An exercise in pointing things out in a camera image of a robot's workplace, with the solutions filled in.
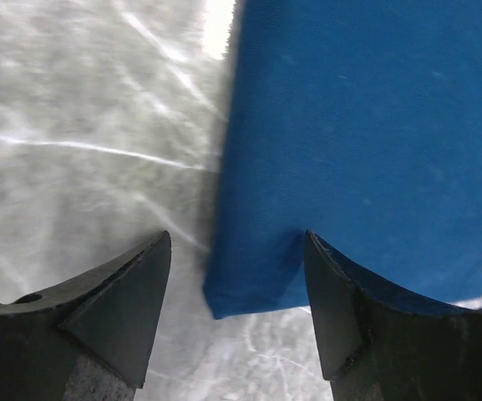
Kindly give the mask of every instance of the black object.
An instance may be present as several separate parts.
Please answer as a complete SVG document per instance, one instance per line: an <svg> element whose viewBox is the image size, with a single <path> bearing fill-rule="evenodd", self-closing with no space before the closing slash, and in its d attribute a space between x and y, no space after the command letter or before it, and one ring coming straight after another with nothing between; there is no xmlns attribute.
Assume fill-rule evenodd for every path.
<svg viewBox="0 0 482 401"><path fill-rule="evenodd" d="M408 291L311 232L305 270L335 401L482 401L482 309Z"/></svg>
<svg viewBox="0 0 482 401"><path fill-rule="evenodd" d="M0 304L1 401L132 400L170 272L170 235Z"/></svg>

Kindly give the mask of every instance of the blue fabric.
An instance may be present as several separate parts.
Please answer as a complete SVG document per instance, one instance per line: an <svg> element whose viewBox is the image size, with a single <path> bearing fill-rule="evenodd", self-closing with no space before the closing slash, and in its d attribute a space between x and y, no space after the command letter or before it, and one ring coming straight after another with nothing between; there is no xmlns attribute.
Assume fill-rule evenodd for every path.
<svg viewBox="0 0 482 401"><path fill-rule="evenodd" d="M302 241L444 302L482 294L482 0L247 0L216 318L307 305Z"/></svg>

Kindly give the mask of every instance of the blue padding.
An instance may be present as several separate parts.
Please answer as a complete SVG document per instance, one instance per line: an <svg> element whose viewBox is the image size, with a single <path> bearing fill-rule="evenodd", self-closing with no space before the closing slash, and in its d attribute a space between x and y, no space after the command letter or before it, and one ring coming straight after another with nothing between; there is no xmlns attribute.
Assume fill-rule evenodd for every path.
<svg viewBox="0 0 482 401"><path fill-rule="evenodd" d="M247 0L205 295L307 305L302 238L482 294L482 0Z"/></svg>

